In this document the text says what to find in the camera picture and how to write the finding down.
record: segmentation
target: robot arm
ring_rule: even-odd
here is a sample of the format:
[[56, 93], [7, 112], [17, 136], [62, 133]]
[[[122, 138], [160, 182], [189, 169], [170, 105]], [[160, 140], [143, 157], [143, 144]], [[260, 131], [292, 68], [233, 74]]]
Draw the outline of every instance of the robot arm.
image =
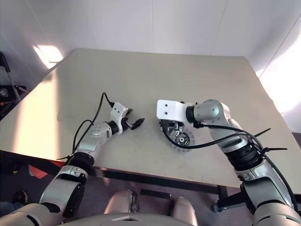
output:
[[[169, 125], [175, 125], [177, 122], [193, 123], [196, 128], [201, 122], [206, 125], [241, 129], [239, 124], [231, 118], [229, 108], [212, 99], [195, 105], [159, 100], [157, 117], [161, 119], [164, 132], [169, 129]], [[233, 130], [210, 126], [209, 130], [214, 140], [237, 133]], [[251, 212], [256, 211], [254, 225], [269, 225], [273, 219], [284, 216], [285, 219], [290, 219], [287, 219], [289, 223], [301, 224], [300, 216], [293, 210], [292, 200], [286, 186], [269, 162], [258, 152], [256, 144], [246, 136], [240, 135], [226, 139], [218, 143], [218, 146], [242, 181], [242, 189], [251, 201]]]
[[88, 173], [101, 153], [102, 146], [114, 134], [139, 127], [144, 118], [134, 124], [127, 122], [132, 109], [113, 103], [108, 122], [95, 123], [83, 137], [74, 155], [67, 161], [45, 189], [40, 203], [26, 205], [1, 218], [1, 225], [53, 226], [74, 216], [85, 190]]

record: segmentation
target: black cable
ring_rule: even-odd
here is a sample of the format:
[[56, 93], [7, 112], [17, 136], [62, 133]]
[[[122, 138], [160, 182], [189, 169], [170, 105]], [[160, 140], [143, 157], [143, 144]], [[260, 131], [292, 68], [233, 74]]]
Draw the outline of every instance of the black cable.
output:
[[81, 129], [81, 127], [82, 127], [87, 121], [89, 121], [89, 122], [92, 124], [92, 121], [89, 120], [89, 119], [84, 120], [84, 121], [80, 124], [80, 126], [78, 127], [78, 129], [77, 129], [77, 131], [76, 131], [76, 133], [75, 133], [75, 135], [74, 135], [74, 138], [73, 138], [72, 150], [75, 149], [75, 141], [76, 141], [77, 134], [79, 133], [79, 130]]
[[226, 136], [226, 137], [222, 137], [221, 139], [218, 139], [218, 140], [214, 140], [214, 141], [211, 141], [211, 142], [208, 142], [208, 143], [204, 143], [204, 144], [201, 144], [201, 145], [194, 145], [194, 146], [184, 146], [184, 145], [180, 145], [178, 144], [177, 142], [173, 141], [170, 136], [166, 133], [165, 130], [163, 130], [163, 133], [164, 135], [166, 136], [166, 138], [173, 144], [173, 145], [176, 145], [177, 147], [180, 147], [180, 148], [184, 148], [184, 149], [197, 149], [197, 148], [202, 148], [202, 147], [208, 147], [208, 146], [212, 146], [212, 145], [216, 145], [220, 142], [223, 142], [225, 140], [228, 140], [232, 137], [237, 137], [237, 136], [248, 136], [246, 133], [234, 133], [234, 134], [231, 134], [229, 136]]
[[73, 154], [73, 153], [75, 152], [75, 150], [78, 148], [80, 142], [82, 141], [82, 139], [84, 138], [84, 136], [86, 135], [86, 133], [88, 133], [88, 131], [89, 131], [89, 129], [91, 128], [91, 126], [94, 124], [94, 122], [95, 122], [95, 120], [96, 120], [96, 118], [97, 118], [97, 116], [98, 116], [98, 114], [99, 114], [99, 112], [100, 112], [100, 109], [101, 109], [101, 107], [102, 107], [102, 104], [103, 104], [103, 96], [105, 96], [105, 98], [107, 99], [107, 101], [108, 101], [108, 103], [109, 103], [109, 105], [110, 105], [111, 107], [114, 106], [114, 102], [109, 101], [107, 94], [106, 94], [105, 92], [103, 92], [103, 93], [102, 93], [102, 96], [101, 96], [101, 98], [100, 98], [100, 102], [99, 102], [99, 106], [98, 106], [98, 108], [97, 108], [97, 112], [95, 113], [94, 118], [91, 120], [90, 125], [89, 125], [88, 128], [85, 130], [85, 132], [83, 133], [83, 135], [80, 137], [80, 139], [78, 140], [76, 146], [73, 148], [72, 154]]
[[297, 204], [297, 201], [296, 201], [296, 197], [295, 195], [293, 194], [293, 191], [291, 189], [291, 187], [289, 186], [287, 180], [285, 179], [285, 177], [282, 175], [282, 173], [280, 172], [280, 170], [277, 168], [277, 166], [273, 163], [273, 161], [266, 155], [264, 154], [263, 155], [266, 160], [268, 161], [268, 163], [275, 169], [276, 173], [280, 176], [280, 178], [282, 179], [284, 185], [286, 186], [287, 190], [288, 190], [288, 193], [290, 194], [290, 197], [292, 199], [292, 203], [293, 203], [293, 208], [294, 210], [299, 214], [299, 209], [298, 209], [298, 204]]
[[[205, 124], [202, 124], [201, 125], [202, 127], [208, 127], [208, 128], [216, 128], [216, 129], [228, 129], [228, 130], [233, 130], [233, 131], [237, 131], [239, 133], [234, 133], [234, 134], [231, 134], [227, 137], [223, 137], [221, 139], [218, 139], [218, 140], [215, 140], [215, 141], [212, 141], [212, 142], [208, 142], [208, 143], [205, 143], [205, 144], [201, 144], [201, 145], [195, 145], [195, 146], [182, 146], [182, 145], [179, 145], [178, 143], [174, 142], [170, 137], [169, 135], [166, 133], [166, 131], [164, 130], [163, 133], [164, 135], [167, 137], [167, 139], [174, 145], [180, 147], [180, 148], [185, 148], [185, 149], [195, 149], [195, 148], [202, 148], [202, 147], [207, 147], [207, 146], [210, 146], [210, 145], [215, 145], [215, 144], [218, 144], [226, 139], [229, 139], [231, 137], [236, 137], [236, 136], [247, 136], [247, 137], [250, 137], [252, 140], [254, 140], [258, 146], [255, 146], [257, 148], [257, 150], [259, 151], [260, 154], [262, 154], [266, 160], [268, 161], [268, 163], [275, 169], [276, 173], [280, 176], [280, 178], [282, 179], [284, 185], [286, 186], [288, 192], [289, 192], [289, 195], [291, 197], [291, 200], [292, 200], [292, 204], [293, 204], [293, 208], [294, 210], [299, 214], [299, 209], [298, 209], [298, 204], [297, 204], [297, 201], [296, 201], [296, 198], [295, 198], [295, 195], [293, 194], [293, 191], [291, 189], [291, 187], [289, 186], [287, 180], [284, 178], [284, 176], [282, 175], [282, 173], [280, 172], [280, 170], [277, 168], [277, 166], [273, 163], [273, 161], [265, 154], [266, 152], [266, 148], [263, 148], [260, 141], [256, 138], [256, 136], [259, 136], [261, 135], [262, 133], [268, 131], [269, 129], [259, 133], [259, 134], [256, 134], [255, 136], [252, 135], [251, 133], [247, 132], [247, 131], [244, 131], [242, 129], [237, 129], [237, 128], [233, 128], [233, 127], [228, 127], [228, 126], [219, 126], [219, 125], [205, 125]], [[287, 148], [267, 148], [267, 150], [287, 150]]]
[[260, 147], [260, 149], [263, 149], [260, 141], [251, 133], [244, 131], [243, 129], [237, 129], [237, 128], [233, 128], [233, 127], [229, 127], [229, 126], [219, 126], [219, 125], [203, 125], [204, 127], [208, 127], [208, 128], [216, 128], [216, 129], [228, 129], [228, 130], [233, 130], [233, 131], [237, 131], [237, 132], [241, 132], [241, 133], [246, 133], [251, 139], [253, 139], [257, 145]]

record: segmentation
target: white wall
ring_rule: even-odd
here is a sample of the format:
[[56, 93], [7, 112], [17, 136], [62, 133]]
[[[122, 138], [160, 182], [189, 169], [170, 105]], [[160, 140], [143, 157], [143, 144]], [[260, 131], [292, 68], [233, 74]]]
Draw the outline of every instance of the white wall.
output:
[[29, 89], [48, 71], [34, 45], [64, 57], [79, 47], [245, 56], [264, 77], [298, 38], [300, 13], [300, 0], [0, 0], [0, 49]]
[[264, 70], [261, 83], [288, 127], [301, 133], [301, 16]]

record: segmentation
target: beige tabletop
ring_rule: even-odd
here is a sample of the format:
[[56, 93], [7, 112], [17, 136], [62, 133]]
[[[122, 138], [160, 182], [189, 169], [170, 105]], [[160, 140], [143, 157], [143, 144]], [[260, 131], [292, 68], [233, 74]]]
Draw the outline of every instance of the beige tabletop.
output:
[[[137, 130], [114, 136], [95, 166], [238, 187], [240, 182], [216, 146], [176, 152], [160, 131], [158, 99], [217, 99], [263, 146], [287, 147], [269, 156], [296, 194], [301, 194], [301, 150], [244, 57], [192, 56], [77, 49], [0, 122], [0, 149], [55, 160], [71, 153], [79, 124], [92, 119], [101, 93], [133, 108], [129, 120], [145, 117]], [[110, 118], [104, 102], [99, 120]], [[193, 129], [196, 144], [211, 141]]]

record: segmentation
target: floor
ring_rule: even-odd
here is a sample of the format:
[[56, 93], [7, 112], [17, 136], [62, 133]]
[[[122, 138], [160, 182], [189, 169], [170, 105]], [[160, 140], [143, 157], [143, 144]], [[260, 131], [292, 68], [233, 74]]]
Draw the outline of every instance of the floor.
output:
[[[21, 170], [14, 175], [1, 173], [0, 200], [10, 201], [14, 192], [19, 189], [24, 189], [29, 193], [32, 202], [38, 202], [43, 190], [52, 178], [50, 175], [47, 175], [43, 179], [31, 177], [26, 167], [22, 167]], [[174, 198], [182, 196], [188, 199], [195, 209], [200, 226], [252, 225], [252, 215], [244, 205], [226, 210], [220, 214], [213, 213], [210, 210], [210, 206], [215, 203], [218, 198], [218, 196], [214, 194], [97, 177], [88, 178], [80, 209], [73, 219], [101, 214], [109, 198], [119, 190], [135, 189], [139, 191], [141, 188], [170, 193]], [[229, 194], [236, 192], [238, 192], [237, 189], [228, 189]], [[140, 212], [165, 215], [168, 213], [169, 200], [144, 195], [140, 195], [139, 199]]]

